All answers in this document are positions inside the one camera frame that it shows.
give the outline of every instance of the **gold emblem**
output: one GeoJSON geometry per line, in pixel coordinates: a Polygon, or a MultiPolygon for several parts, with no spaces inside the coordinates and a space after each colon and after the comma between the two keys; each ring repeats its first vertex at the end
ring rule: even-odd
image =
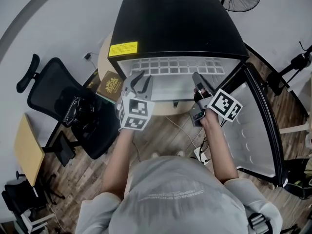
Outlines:
{"type": "Polygon", "coordinates": [[[111,78],[111,80],[109,80],[107,83],[106,83],[106,90],[111,93],[113,92],[114,88],[116,87],[118,83],[118,79],[117,78],[111,78]]]}

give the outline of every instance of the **round wooden table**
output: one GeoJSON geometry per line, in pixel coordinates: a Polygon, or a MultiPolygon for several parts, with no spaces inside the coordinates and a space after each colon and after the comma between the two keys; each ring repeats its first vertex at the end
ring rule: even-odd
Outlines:
{"type": "MultiPolygon", "coordinates": [[[[113,32],[111,32],[105,39],[98,55],[97,68],[100,80],[103,79],[104,75],[108,70],[117,73],[116,70],[111,65],[111,63],[109,62],[109,60],[107,59],[112,35],[113,32]]],[[[193,105],[194,105],[193,101],[179,101],[177,107],[174,108],[173,101],[155,102],[153,115],[165,116],[165,115],[183,114],[190,111],[193,105]]]]}

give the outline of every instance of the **shoe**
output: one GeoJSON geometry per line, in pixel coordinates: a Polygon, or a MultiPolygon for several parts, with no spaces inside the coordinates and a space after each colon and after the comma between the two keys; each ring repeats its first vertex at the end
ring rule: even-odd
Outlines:
{"type": "Polygon", "coordinates": [[[159,152],[153,152],[151,158],[158,158],[160,157],[159,152]]]}
{"type": "Polygon", "coordinates": [[[184,153],[184,151],[178,151],[176,153],[176,156],[185,157],[185,153],[184,153]]]}

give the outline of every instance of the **white wire rack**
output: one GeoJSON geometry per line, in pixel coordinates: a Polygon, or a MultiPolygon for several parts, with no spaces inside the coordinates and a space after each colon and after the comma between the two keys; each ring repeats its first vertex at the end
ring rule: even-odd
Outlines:
{"type": "Polygon", "coordinates": [[[145,76],[189,75],[194,72],[206,75],[225,74],[220,59],[203,57],[145,58],[131,60],[130,75],[136,71],[145,71],[145,76]]]}

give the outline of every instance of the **t-shirt sleeve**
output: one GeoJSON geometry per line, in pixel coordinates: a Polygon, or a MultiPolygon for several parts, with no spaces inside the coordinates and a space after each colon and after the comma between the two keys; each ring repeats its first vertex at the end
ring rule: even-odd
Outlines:
{"type": "Polygon", "coordinates": [[[242,204],[256,213],[263,214],[270,220],[273,233],[279,234],[283,220],[278,209],[262,195],[251,180],[246,178],[231,179],[224,186],[233,193],[242,204]]]}
{"type": "Polygon", "coordinates": [[[76,234],[99,234],[108,229],[109,222],[121,200],[112,193],[101,193],[93,200],[83,201],[76,234]]]}

